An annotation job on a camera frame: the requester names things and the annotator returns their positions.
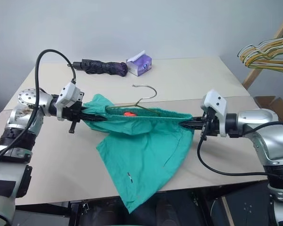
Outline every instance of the table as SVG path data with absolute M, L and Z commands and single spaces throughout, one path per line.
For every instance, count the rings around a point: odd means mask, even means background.
M 66 64 L 41 65 L 40 87 L 48 93 L 58 94 L 70 79 L 71 71 Z M 144 103 L 146 107 L 156 106 L 200 116 L 201 99 L 214 88 L 226 97 L 229 113 L 257 108 L 248 92 L 218 57 L 153 60 L 153 68 L 141 77 L 77 73 L 77 86 L 85 92 L 84 101 L 91 100 L 97 92 L 114 103 L 136 102 L 148 95 L 145 88 L 131 88 L 133 82 L 157 89 L 158 96 Z M 31 87 L 34 87 L 33 71 L 0 113 L 0 136 L 11 109 L 17 104 L 18 92 Z M 118 195 L 95 148 L 106 134 L 90 130 L 83 122 L 77 124 L 75 134 L 69 134 L 70 124 L 55 117 L 44 117 L 30 162 L 33 167 L 30 187 L 26 196 L 16 199 L 16 205 Z M 196 156 L 199 139 L 200 133 L 196 131 L 184 163 L 162 191 L 265 179 L 227 177 L 209 171 Z M 263 171 L 252 142 L 244 138 L 209 137 L 202 145 L 202 156 L 210 166 L 227 172 Z

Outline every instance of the green fabric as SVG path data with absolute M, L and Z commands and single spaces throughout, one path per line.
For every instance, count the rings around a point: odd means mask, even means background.
M 92 129 L 110 133 L 97 149 L 131 213 L 165 185 L 185 159 L 194 131 L 178 123 L 192 116 L 159 108 L 152 108 L 160 112 L 159 117 L 138 107 L 106 109 L 112 105 L 96 94 L 91 102 L 84 104 L 87 109 L 83 112 L 108 119 L 85 123 Z M 124 112 L 137 116 L 123 116 Z

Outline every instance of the gray wall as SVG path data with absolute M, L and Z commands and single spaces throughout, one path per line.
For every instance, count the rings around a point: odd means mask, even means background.
M 282 21 L 283 0 L 0 0 L 0 111 L 46 48 L 71 61 L 125 60 L 142 49 L 153 58 L 221 56 L 243 81 L 238 51 L 273 37 Z M 283 97 L 283 74 L 262 72 L 250 93 Z

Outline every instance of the cardboard box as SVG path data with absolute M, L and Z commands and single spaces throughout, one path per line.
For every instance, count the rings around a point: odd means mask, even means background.
M 279 121 L 283 121 L 283 100 L 282 98 L 275 98 L 275 96 L 255 97 L 255 102 L 260 108 L 266 108 L 274 111 Z

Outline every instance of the metal hanger hook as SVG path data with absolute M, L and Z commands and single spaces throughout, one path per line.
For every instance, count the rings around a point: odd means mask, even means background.
M 136 102 L 136 105 L 137 105 L 141 100 L 144 100 L 144 99 L 151 99 L 151 98 L 156 97 L 156 95 L 157 95 L 157 91 L 156 91 L 152 86 L 148 86 L 148 85 L 134 85 L 134 84 L 132 84 L 132 86 L 133 86 L 133 87 L 148 87 L 148 88 L 154 90 L 154 92 L 155 92 L 155 94 L 154 94 L 153 96 L 151 96 L 151 97 L 143 97 L 143 98 L 141 98 L 139 101 Z

